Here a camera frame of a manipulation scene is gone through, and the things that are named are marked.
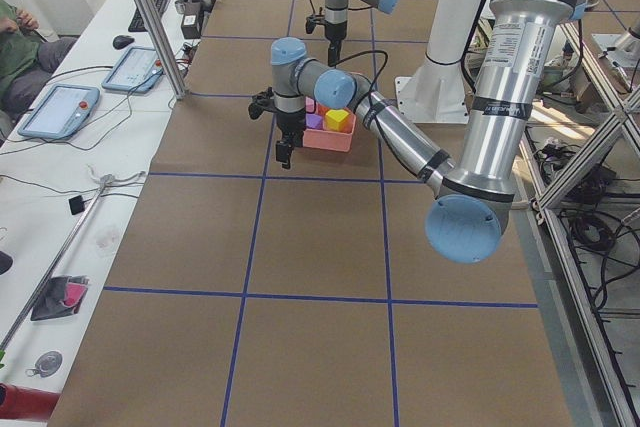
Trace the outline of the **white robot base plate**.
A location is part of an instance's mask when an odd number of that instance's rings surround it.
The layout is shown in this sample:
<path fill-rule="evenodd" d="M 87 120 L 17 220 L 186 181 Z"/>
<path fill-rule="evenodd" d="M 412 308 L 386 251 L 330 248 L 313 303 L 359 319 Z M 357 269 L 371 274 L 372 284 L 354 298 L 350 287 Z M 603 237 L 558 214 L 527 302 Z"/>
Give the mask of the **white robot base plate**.
<path fill-rule="evenodd" d="M 423 64 L 411 77 L 398 77 L 401 112 L 416 123 L 468 121 L 464 57 L 483 0 L 438 0 Z"/>

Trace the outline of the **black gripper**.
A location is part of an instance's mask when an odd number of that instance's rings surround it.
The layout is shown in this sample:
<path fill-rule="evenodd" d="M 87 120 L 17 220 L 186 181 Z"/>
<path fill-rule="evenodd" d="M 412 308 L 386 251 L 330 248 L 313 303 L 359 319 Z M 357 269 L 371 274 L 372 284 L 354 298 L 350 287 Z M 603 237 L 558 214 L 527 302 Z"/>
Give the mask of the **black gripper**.
<path fill-rule="evenodd" d="M 341 44 L 347 35 L 348 9 L 320 9 L 317 14 L 306 18 L 305 31 L 311 34 L 316 26 L 324 27 L 324 36 L 330 42 L 327 51 L 327 63 L 334 67 L 340 61 Z"/>
<path fill-rule="evenodd" d="M 291 168 L 291 155 L 295 147 L 303 146 L 306 130 L 306 104 L 303 96 L 281 96 L 271 87 L 252 96 L 249 117 L 257 120 L 263 112 L 275 115 L 282 139 L 276 142 L 276 161 L 283 169 Z"/>

